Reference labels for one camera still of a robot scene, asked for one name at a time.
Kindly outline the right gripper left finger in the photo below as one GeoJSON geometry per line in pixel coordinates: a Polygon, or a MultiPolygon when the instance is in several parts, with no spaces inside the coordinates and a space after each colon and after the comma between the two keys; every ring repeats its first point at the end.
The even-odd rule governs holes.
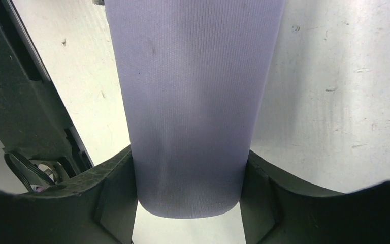
{"type": "Polygon", "coordinates": [[[131,243],[137,205],[126,147],[42,192],[0,191],[0,243],[131,243]]]}

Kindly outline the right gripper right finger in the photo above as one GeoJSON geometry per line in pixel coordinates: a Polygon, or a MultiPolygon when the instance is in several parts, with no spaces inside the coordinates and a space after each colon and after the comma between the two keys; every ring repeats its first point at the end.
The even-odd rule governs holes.
{"type": "Polygon", "coordinates": [[[247,243],[390,243],[390,181],[344,194],[250,152],[240,209],[247,243]]]}

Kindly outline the purple umbrella case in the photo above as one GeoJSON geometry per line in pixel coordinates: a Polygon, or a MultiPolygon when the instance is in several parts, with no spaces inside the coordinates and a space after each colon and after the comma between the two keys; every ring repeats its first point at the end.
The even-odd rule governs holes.
{"type": "Polygon", "coordinates": [[[140,204],[221,215],[240,200],[284,1],[105,1],[140,204]]]}

